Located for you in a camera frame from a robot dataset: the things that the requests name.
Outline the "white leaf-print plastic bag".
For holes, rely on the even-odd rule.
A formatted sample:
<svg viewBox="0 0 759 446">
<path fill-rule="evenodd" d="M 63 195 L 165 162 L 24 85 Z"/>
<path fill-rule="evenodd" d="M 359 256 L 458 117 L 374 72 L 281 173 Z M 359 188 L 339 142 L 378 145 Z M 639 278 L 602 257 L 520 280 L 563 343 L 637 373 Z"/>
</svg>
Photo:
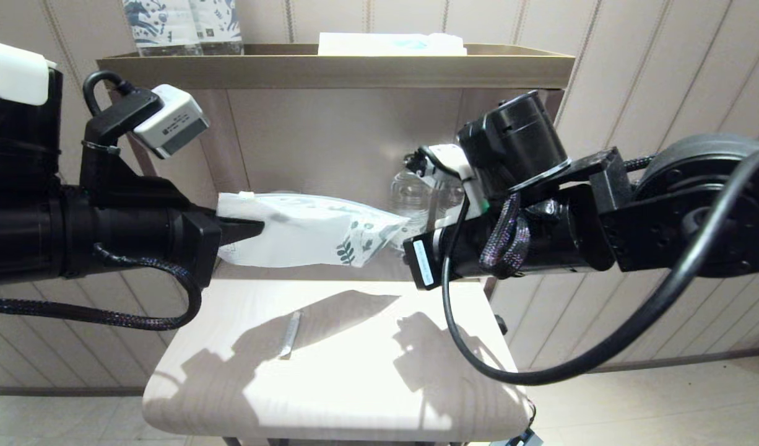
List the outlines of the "white leaf-print plastic bag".
<svg viewBox="0 0 759 446">
<path fill-rule="evenodd" d="M 304 194 L 221 193 L 219 217 L 260 221 L 258 236 L 227 243 L 219 257 L 259 268 L 338 265 L 362 268 L 409 218 L 356 201 Z"/>
</svg>

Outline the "large blue-print water bottle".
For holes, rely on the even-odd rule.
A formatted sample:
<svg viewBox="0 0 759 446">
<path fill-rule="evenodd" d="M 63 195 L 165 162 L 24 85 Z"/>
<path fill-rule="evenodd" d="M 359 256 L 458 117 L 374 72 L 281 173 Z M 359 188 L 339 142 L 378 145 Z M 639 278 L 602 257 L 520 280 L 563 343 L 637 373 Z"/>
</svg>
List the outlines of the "large blue-print water bottle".
<svg viewBox="0 0 759 446">
<path fill-rule="evenodd" d="M 237 0 L 189 0 L 189 5 L 204 55 L 243 54 Z"/>
</svg>

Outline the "beige wooden shelf cabinet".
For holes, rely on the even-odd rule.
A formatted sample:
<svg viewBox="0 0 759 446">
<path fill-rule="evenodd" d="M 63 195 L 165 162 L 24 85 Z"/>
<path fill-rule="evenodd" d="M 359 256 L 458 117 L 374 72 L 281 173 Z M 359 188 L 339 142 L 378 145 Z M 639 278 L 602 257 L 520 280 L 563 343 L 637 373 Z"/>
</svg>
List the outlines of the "beige wooden shelf cabinet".
<svg viewBox="0 0 759 446">
<path fill-rule="evenodd" d="M 402 156 L 450 142 L 515 90 L 267 90 L 232 99 L 254 190 L 300 190 L 385 208 Z M 292 355 L 278 353 L 302 311 Z M 385 251 L 363 269 L 222 265 L 201 313 L 145 388 L 142 415 L 169 434 L 465 442 L 529 427 L 522 389 L 479 375 L 451 342 L 437 291 Z"/>
</svg>

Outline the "blue patterned packages on top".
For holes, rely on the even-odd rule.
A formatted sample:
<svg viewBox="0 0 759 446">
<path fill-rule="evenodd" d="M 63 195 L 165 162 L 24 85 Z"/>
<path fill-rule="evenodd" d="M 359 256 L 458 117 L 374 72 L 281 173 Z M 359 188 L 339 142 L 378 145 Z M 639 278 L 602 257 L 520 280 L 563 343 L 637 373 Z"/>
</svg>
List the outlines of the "blue patterned packages on top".
<svg viewBox="0 0 759 446">
<path fill-rule="evenodd" d="M 189 0 L 122 0 L 141 57 L 201 56 Z"/>
</svg>

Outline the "white blue flat packet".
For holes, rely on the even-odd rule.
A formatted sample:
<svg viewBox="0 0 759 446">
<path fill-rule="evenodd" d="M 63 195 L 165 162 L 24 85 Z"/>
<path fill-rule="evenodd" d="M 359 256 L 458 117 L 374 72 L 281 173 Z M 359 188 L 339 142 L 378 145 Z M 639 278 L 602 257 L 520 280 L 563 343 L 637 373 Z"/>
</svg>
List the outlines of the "white blue flat packet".
<svg viewBox="0 0 759 446">
<path fill-rule="evenodd" d="M 445 33 L 320 33 L 318 56 L 467 56 L 464 40 Z"/>
</svg>

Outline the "small clear water bottle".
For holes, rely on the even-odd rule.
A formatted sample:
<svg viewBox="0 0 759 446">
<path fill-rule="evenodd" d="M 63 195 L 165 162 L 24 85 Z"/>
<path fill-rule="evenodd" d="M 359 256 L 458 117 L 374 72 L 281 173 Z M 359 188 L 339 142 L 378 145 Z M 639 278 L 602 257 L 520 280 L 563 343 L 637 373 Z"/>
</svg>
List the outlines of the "small clear water bottle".
<svg viewBox="0 0 759 446">
<path fill-rule="evenodd" d="M 432 189 L 416 174 L 404 169 L 391 181 L 389 211 L 407 218 L 400 237 L 413 237 L 427 228 Z"/>
<path fill-rule="evenodd" d="M 464 199 L 464 189 L 459 180 L 445 178 L 444 181 L 436 183 L 433 189 L 433 209 L 437 219 L 447 215 L 448 211 L 461 208 Z"/>
</svg>

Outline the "black blue connector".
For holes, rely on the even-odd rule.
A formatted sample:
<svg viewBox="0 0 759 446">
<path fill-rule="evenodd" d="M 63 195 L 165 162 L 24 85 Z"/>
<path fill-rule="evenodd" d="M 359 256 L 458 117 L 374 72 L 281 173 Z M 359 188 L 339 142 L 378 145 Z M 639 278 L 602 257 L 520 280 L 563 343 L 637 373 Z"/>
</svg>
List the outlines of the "black blue connector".
<svg viewBox="0 0 759 446">
<path fill-rule="evenodd" d="M 490 442 L 488 446 L 544 446 L 544 441 L 533 429 L 528 428 L 517 437 L 496 440 Z"/>
</svg>

